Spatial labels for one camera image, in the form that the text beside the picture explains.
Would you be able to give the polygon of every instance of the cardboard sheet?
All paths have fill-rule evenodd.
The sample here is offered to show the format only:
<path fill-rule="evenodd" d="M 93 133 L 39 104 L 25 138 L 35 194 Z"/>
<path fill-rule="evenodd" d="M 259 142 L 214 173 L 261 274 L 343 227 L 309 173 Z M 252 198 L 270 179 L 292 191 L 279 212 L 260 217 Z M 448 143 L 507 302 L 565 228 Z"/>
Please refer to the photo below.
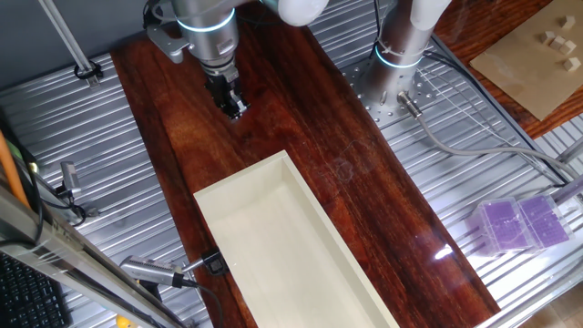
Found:
<path fill-rule="evenodd" d="M 568 31 L 560 24 L 565 15 L 573 15 L 577 21 Z M 546 31 L 575 42 L 577 48 L 563 55 L 543 45 L 540 35 Z M 583 62 L 583 0 L 555 0 L 470 65 L 543 119 L 583 85 L 583 67 L 575 72 L 563 67 L 573 56 Z"/>

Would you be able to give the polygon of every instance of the white tray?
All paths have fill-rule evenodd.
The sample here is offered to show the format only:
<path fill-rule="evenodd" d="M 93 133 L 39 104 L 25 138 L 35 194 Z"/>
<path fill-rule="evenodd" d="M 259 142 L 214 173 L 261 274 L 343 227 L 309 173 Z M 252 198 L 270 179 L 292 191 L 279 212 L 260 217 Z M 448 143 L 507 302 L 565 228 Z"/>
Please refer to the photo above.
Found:
<path fill-rule="evenodd" d="M 398 327 L 285 151 L 194 197 L 259 327 Z"/>

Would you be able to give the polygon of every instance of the black clip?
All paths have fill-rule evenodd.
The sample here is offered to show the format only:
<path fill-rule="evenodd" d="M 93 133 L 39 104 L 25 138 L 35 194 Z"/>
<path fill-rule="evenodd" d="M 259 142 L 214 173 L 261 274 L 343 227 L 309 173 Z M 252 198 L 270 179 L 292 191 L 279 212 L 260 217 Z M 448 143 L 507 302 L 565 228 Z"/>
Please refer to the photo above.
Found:
<path fill-rule="evenodd" d="M 96 63 L 92 62 L 91 60 L 89 60 L 89 63 L 93 66 L 93 70 L 91 70 L 91 72 L 85 73 L 83 75 L 79 75 L 79 65 L 75 65 L 75 70 L 73 70 L 73 72 L 75 73 L 75 76 L 78 79 L 88 79 L 90 77 L 103 77 L 103 72 L 101 71 L 101 65 L 96 64 Z"/>
<path fill-rule="evenodd" d="M 213 276 L 220 276 L 229 272 L 229 267 L 219 250 L 202 254 L 202 261 Z"/>

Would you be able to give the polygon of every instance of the yellow object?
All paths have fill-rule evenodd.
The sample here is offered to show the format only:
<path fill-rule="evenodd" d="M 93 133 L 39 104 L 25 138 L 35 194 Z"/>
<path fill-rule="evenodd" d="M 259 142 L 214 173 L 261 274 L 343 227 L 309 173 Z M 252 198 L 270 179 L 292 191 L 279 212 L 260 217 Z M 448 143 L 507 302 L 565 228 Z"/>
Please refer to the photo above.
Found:
<path fill-rule="evenodd" d="M 118 325 L 118 328 L 138 328 L 136 323 L 122 317 L 119 314 L 116 316 L 116 324 Z"/>
<path fill-rule="evenodd" d="M 10 149 L 8 148 L 8 144 L 6 143 L 6 139 L 2 132 L 0 132 L 0 163 L 2 163 L 2 166 L 4 167 L 4 172 L 12 193 L 18 200 L 20 200 L 20 202 L 30 209 L 30 205 L 26 199 L 25 190 L 22 188 L 20 177 L 18 177 L 15 161 L 12 158 L 12 154 L 10 153 Z"/>

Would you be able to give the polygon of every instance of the metal clamp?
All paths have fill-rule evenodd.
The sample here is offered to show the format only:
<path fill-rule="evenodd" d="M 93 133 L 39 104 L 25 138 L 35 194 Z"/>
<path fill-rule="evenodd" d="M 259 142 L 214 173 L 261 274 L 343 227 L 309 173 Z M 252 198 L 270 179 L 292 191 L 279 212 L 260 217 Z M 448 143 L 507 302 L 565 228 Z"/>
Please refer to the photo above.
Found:
<path fill-rule="evenodd" d="M 174 64 L 180 64 L 184 59 L 182 49 L 189 45 L 189 42 L 182 38 L 171 38 L 160 26 L 146 27 L 146 34 L 149 39 L 162 51 Z"/>

